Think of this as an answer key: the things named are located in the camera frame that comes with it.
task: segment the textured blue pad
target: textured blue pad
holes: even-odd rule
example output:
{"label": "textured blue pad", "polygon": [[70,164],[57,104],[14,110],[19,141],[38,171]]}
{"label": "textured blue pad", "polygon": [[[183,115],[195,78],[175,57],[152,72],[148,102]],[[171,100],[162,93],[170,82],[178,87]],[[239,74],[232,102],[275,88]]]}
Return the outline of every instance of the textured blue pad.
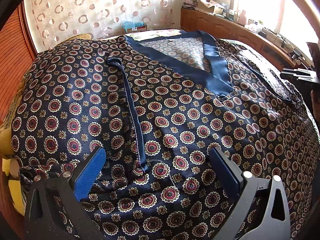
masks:
{"label": "textured blue pad", "polygon": [[106,151],[100,148],[75,181],[74,194],[78,201],[87,197],[105,162]]}

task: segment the window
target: window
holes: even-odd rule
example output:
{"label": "window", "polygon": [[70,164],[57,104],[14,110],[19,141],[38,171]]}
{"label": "window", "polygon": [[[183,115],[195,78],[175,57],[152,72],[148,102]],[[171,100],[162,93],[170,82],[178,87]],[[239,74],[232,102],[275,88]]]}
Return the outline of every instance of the window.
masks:
{"label": "window", "polygon": [[247,17],[284,36],[310,60],[307,41],[318,43],[310,23],[292,0],[235,0],[234,9],[244,9]]}

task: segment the pink bottle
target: pink bottle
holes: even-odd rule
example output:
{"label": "pink bottle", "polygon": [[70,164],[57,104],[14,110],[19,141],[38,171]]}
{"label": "pink bottle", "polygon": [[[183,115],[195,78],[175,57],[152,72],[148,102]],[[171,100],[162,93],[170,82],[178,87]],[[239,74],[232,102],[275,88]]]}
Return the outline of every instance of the pink bottle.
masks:
{"label": "pink bottle", "polygon": [[245,26],[246,24],[248,24],[248,19],[247,19],[246,13],[247,12],[245,10],[242,10],[242,12],[238,18],[238,23],[242,26]]}

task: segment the person's hand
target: person's hand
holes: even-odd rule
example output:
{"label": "person's hand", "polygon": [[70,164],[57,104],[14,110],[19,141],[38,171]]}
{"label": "person's hand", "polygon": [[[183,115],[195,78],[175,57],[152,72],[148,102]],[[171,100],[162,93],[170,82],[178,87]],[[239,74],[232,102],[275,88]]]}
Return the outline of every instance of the person's hand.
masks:
{"label": "person's hand", "polygon": [[320,122],[320,95],[315,92],[311,91],[311,99],[312,99],[312,108],[313,108],[313,115],[315,119]]}

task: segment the v-neck collar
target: v-neck collar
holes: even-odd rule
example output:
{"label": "v-neck collar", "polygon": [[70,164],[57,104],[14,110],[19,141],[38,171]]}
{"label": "v-neck collar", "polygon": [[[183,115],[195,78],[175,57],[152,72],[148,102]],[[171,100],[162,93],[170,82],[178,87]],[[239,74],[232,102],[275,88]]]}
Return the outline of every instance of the v-neck collar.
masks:
{"label": "v-neck collar", "polygon": [[[183,38],[197,38],[201,37],[204,47],[204,58],[206,58],[211,65],[211,73],[205,70],[194,68],[180,60],[163,54],[151,47],[142,46],[140,43],[159,40],[183,39]],[[234,89],[230,83],[228,62],[220,56],[215,39],[203,31],[195,31],[191,33],[184,33],[171,37],[157,37],[154,39],[143,40],[141,42],[135,41],[132,37],[125,36],[127,43],[137,52],[144,54],[152,60],[171,68],[176,73],[202,85],[209,91],[219,97],[225,97]]]}

